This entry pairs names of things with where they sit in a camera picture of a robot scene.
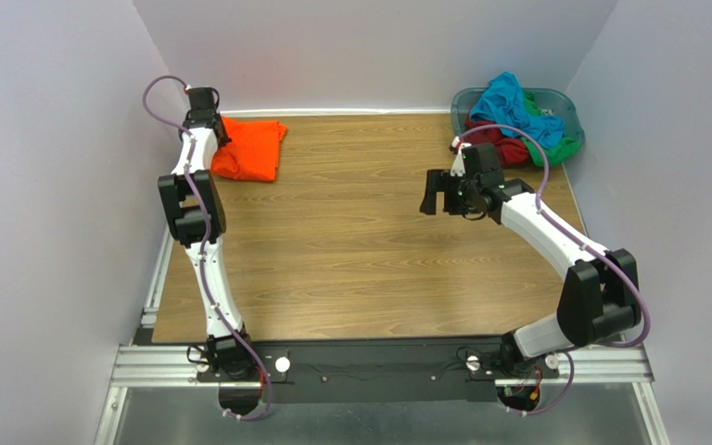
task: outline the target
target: plastic basket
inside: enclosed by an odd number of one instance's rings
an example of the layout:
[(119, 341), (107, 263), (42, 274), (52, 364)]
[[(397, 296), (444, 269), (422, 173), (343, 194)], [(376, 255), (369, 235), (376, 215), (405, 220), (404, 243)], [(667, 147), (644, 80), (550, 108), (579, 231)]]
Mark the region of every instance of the plastic basket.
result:
[[(451, 121), (455, 134), (465, 131), (465, 117), (487, 88), (466, 88), (452, 100)], [(576, 106), (569, 97), (549, 88), (524, 88), (526, 93), (534, 93), (534, 102), (546, 114), (559, 116), (565, 121), (565, 136), (572, 137), (583, 146), (585, 134), (576, 114)]]

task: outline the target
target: robotic arm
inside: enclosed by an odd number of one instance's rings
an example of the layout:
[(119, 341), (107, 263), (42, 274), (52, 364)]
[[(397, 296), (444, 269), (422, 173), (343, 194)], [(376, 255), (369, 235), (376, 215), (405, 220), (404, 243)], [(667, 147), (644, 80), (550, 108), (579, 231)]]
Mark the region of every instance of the robotic arm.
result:
[[(222, 370), (233, 379), (248, 379), (254, 374), (256, 363), (221, 320), (223, 316), (249, 342), (243, 319), (233, 301), (222, 259), (226, 222), (209, 170), (213, 154), (230, 139), (217, 110), (219, 96), (216, 90), (210, 87), (188, 88), (187, 93), (190, 109), (183, 126), (191, 135), (180, 132), (183, 141), (180, 160), (172, 174), (159, 178), (159, 193), (170, 233), (183, 245), (203, 296), (208, 334), (206, 362), (214, 373)], [(194, 197), (187, 174), (202, 203), (187, 202)], [(209, 215), (210, 229), (206, 227), (203, 207)], [(206, 230), (210, 230), (207, 241), (204, 239)]]
[(642, 312), (633, 294), (589, 250), (603, 253), (637, 286), (633, 256), (624, 249), (610, 251), (591, 241), (540, 203), (540, 209), (575, 239), (557, 229), (543, 217), (528, 184), (504, 179), (491, 144), (460, 144), (449, 170), (427, 171), (421, 212), (436, 214), (439, 192), (444, 193), (444, 211), (464, 217), (479, 213), (478, 219), (488, 216), (504, 225), (534, 247), (564, 281), (556, 313), (502, 337), (503, 368), (514, 370), (549, 352), (587, 346), (641, 322)]

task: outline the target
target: green cloth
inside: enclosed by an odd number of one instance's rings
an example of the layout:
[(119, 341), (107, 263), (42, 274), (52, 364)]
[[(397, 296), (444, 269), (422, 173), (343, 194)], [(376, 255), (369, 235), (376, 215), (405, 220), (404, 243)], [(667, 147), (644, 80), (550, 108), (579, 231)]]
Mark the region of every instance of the green cloth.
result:
[[(542, 116), (544, 113), (537, 108), (537, 104), (534, 102), (534, 93), (524, 93), (523, 94), (523, 105), (526, 108), (528, 114), (532, 116)], [(534, 165), (542, 167), (542, 157), (534, 144), (530, 143), (527, 138), (521, 137), (528, 154), (531, 155), (531, 161)], [(573, 139), (572, 137), (564, 136), (559, 144), (552, 148), (545, 149), (545, 156), (548, 158), (548, 165), (551, 167), (556, 166), (564, 162), (569, 157), (576, 154), (581, 148), (579, 141)]]

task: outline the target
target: orange cloth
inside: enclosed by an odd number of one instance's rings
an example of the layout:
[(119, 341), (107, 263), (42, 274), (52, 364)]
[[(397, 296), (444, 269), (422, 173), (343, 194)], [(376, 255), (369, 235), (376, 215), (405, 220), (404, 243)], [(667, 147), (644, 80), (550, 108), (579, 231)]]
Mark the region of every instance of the orange cloth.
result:
[(213, 154), (213, 174), (238, 181), (275, 181), (279, 143), (287, 127), (279, 121), (239, 122), (224, 116), (222, 123), (232, 140)]

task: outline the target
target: wood grain surface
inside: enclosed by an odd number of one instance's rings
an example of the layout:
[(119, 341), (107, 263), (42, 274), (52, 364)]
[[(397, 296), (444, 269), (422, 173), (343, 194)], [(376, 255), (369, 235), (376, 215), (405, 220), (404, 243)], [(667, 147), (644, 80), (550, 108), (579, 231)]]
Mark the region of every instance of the wood grain surface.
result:
[[(252, 338), (500, 334), (555, 311), (562, 283), (520, 236), (419, 212), (426, 170), (451, 166), (448, 116), (280, 121), (275, 183), (216, 182), (224, 260)], [(535, 188), (542, 177), (505, 174)], [(544, 200), (581, 228), (561, 169)], [(175, 245), (153, 340), (204, 338), (197, 281)]]

